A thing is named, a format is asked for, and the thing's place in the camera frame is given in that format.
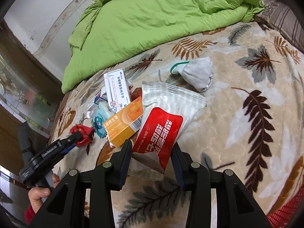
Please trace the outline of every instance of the finger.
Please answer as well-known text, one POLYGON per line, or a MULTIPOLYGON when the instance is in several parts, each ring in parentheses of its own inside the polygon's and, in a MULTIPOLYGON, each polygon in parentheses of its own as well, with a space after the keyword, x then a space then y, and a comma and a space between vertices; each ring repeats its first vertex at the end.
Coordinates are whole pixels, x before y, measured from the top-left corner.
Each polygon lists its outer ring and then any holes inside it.
POLYGON ((28 198, 35 213, 42 206, 41 198, 48 197, 50 193, 50 189, 41 187, 34 187, 28 192, 28 198))
POLYGON ((56 174, 52 175, 52 179, 53 179, 54 183, 60 182, 60 178, 56 174))
POLYGON ((60 182, 56 182, 56 183, 54 183, 54 188, 56 188, 57 187, 57 185, 59 184, 60 182))

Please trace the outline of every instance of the blue cartoon packaging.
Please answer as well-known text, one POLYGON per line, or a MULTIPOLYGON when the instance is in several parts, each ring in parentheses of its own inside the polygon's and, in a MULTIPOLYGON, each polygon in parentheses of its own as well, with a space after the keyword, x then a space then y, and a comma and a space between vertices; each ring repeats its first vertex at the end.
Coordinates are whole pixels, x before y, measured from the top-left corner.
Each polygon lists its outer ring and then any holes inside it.
POLYGON ((113 115, 114 115, 114 113, 112 112, 112 110, 109 107, 107 102, 101 101, 98 104, 98 108, 93 115, 91 124, 92 124, 96 134, 100 138, 103 138, 107 134, 107 132, 106 132, 105 128, 102 126, 102 124, 113 115))

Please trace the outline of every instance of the printed label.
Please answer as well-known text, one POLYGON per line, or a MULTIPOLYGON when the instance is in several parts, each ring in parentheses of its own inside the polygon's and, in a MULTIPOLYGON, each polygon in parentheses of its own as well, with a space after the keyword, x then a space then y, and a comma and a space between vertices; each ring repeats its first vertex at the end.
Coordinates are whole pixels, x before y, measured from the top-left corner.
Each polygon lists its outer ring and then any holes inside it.
POLYGON ((165 170, 182 123, 182 116, 167 113, 159 107, 153 108, 132 152, 156 152, 160 165, 165 170))
POLYGON ((130 124, 130 128, 134 131, 134 133, 136 133, 140 129, 142 118, 143 116, 141 115, 139 118, 137 118, 134 122, 130 124))
POLYGON ((112 111, 117 113, 131 102, 123 69, 105 73, 104 82, 108 104, 112 108, 112 111))

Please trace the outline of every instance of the red fabric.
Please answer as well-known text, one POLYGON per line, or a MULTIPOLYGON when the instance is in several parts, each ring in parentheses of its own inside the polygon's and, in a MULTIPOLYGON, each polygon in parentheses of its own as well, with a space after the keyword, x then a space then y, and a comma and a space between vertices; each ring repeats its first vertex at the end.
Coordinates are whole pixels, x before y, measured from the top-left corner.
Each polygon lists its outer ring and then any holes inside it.
POLYGON ((76 142, 76 146, 84 147, 87 146, 88 144, 91 144, 94 135, 93 127, 89 128, 81 124, 76 124, 73 128, 71 128, 70 132, 73 134, 76 131, 80 131, 80 133, 82 134, 82 140, 76 142))
POLYGON ((301 202, 304 200, 304 185, 301 186, 297 194, 283 207, 267 218, 273 228, 284 228, 291 220, 301 202))
POLYGON ((33 210, 33 208, 32 208, 31 205, 30 205, 30 206, 28 207, 28 209, 25 211, 24 216, 25 216, 26 222, 27 222, 28 224, 31 223, 33 217, 35 216, 35 212, 34 212, 34 210, 33 210))

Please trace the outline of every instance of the floral bedspread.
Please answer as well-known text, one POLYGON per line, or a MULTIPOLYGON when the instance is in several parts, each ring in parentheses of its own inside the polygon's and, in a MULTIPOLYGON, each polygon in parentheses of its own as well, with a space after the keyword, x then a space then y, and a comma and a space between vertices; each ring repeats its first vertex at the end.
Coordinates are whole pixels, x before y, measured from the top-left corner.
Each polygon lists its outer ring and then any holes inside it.
MULTIPOLYGON (((86 119, 89 100, 104 86, 103 74, 123 68, 136 87, 142 81, 163 81, 194 90, 170 68, 182 60, 209 56, 213 81, 201 93, 207 106, 200 110, 178 143, 194 161, 209 169, 232 169, 265 214, 272 214, 303 184, 304 55, 279 32, 256 22, 187 36, 159 45, 82 81, 68 98, 53 141, 66 138, 86 119)), ((87 148, 74 148, 54 173, 93 169, 117 149, 95 135, 87 148)), ((89 190, 85 212, 89 214, 89 190)), ((189 193, 176 184, 171 163, 163 181, 129 176, 120 192, 112 192, 117 227, 184 227, 189 193)), ((212 192, 212 225, 216 203, 212 192)))

